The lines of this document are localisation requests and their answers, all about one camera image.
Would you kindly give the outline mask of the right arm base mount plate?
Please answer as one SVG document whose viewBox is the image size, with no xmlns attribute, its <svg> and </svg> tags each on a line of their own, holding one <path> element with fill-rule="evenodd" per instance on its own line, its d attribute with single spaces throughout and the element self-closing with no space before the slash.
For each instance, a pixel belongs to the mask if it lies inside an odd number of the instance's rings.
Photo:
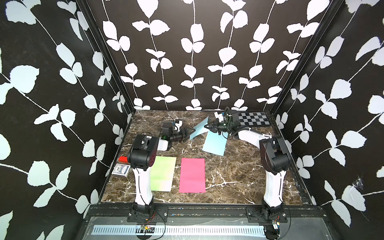
<svg viewBox="0 0 384 240">
<path fill-rule="evenodd" d="M 268 225 L 272 223 L 288 223 L 287 214 L 282 206 L 269 208 L 268 206 L 246 207 L 246 217 L 249 223 Z"/>
</svg>

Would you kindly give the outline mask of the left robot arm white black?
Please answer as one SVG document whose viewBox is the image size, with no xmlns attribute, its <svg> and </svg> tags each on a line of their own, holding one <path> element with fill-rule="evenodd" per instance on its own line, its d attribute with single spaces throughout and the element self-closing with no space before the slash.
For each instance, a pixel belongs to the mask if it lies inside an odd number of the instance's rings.
<svg viewBox="0 0 384 240">
<path fill-rule="evenodd" d="M 150 175 L 157 151 L 168 151 L 174 142 L 186 142 L 195 132 L 194 128 L 183 127 L 181 122 L 166 122 L 156 136 L 146 132 L 136 136 L 127 156 L 136 183 L 134 212 L 150 217 L 155 213 Z"/>
</svg>

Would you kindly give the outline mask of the pink paper sheet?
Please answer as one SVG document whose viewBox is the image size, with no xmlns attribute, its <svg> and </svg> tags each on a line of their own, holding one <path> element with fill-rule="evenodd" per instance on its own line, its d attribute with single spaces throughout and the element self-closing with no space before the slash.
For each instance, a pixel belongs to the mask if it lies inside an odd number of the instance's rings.
<svg viewBox="0 0 384 240">
<path fill-rule="evenodd" d="M 182 158 L 180 193 L 205 193 L 205 159 Z"/>
</svg>

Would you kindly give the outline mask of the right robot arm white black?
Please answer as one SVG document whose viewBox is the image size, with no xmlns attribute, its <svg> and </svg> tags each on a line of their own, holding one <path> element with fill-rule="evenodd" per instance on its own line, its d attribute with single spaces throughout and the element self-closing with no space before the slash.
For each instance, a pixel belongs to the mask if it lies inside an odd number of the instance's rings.
<svg viewBox="0 0 384 240">
<path fill-rule="evenodd" d="M 266 172 L 266 189 L 258 215 L 266 222 L 273 221 L 283 212 L 283 185 L 291 163 L 289 150 L 281 135 L 267 135 L 256 130 L 258 124 L 245 123 L 251 116 L 232 113 L 227 107 L 222 114 L 204 128 L 217 134 L 228 133 L 260 149 L 262 166 Z"/>
</svg>

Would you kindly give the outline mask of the yellow-green paper sheet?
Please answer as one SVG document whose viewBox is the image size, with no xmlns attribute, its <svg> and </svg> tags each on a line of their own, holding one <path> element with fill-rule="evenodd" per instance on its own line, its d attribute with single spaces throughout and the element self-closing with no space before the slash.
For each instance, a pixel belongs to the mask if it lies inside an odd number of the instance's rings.
<svg viewBox="0 0 384 240">
<path fill-rule="evenodd" d="M 151 168 L 151 190 L 170 192 L 173 183 L 176 157 L 156 156 Z"/>
</svg>

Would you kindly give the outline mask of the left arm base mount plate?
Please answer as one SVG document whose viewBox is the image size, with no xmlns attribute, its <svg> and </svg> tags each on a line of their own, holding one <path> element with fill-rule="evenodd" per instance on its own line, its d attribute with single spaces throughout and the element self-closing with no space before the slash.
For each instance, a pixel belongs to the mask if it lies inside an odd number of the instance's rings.
<svg viewBox="0 0 384 240">
<path fill-rule="evenodd" d="M 168 218 L 168 207 L 154 205 L 147 213 L 131 210 L 127 217 L 128 223 L 138 225 L 154 225 L 155 223 L 166 223 Z"/>
</svg>

